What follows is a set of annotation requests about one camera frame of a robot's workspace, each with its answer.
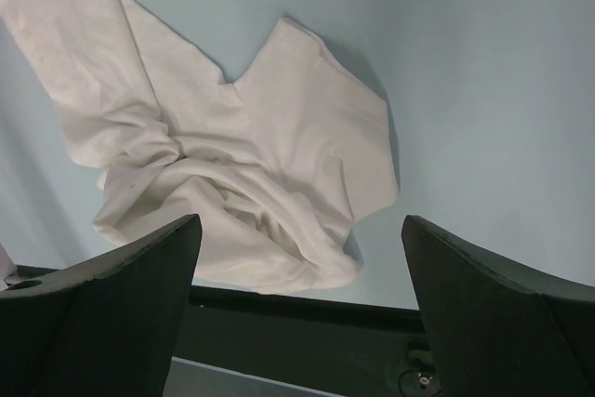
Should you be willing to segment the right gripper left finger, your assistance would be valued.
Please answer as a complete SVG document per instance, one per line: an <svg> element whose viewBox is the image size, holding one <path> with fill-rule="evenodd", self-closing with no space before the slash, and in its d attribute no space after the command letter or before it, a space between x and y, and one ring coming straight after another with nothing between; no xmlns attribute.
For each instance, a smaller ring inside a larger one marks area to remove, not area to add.
<svg viewBox="0 0 595 397"><path fill-rule="evenodd" d="M162 395L201 239L184 216L3 291L2 395Z"/></svg>

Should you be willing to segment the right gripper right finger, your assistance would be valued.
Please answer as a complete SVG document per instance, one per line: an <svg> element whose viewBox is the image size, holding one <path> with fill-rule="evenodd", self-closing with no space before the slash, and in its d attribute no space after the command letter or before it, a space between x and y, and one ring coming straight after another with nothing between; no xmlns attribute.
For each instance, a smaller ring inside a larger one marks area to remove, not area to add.
<svg viewBox="0 0 595 397"><path fill-rule="evenodd" d="M402 240L445 396L591 396L594 289L408 216Z"/></svg>

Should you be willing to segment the white t shirt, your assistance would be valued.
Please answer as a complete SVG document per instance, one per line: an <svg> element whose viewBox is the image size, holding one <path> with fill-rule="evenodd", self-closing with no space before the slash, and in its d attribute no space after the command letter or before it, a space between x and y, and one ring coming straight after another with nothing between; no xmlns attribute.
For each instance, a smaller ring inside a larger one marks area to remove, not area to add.
<svg viewBox="0 0 595 397"><path fill-rule="evenodd" d="M398 193L389 113L315 33L278 20L227 82L135 0L1 0L1 17L69 155L100 172L102 237L197 214L200 279L263 294L357 279L350 231Z"/></svg>

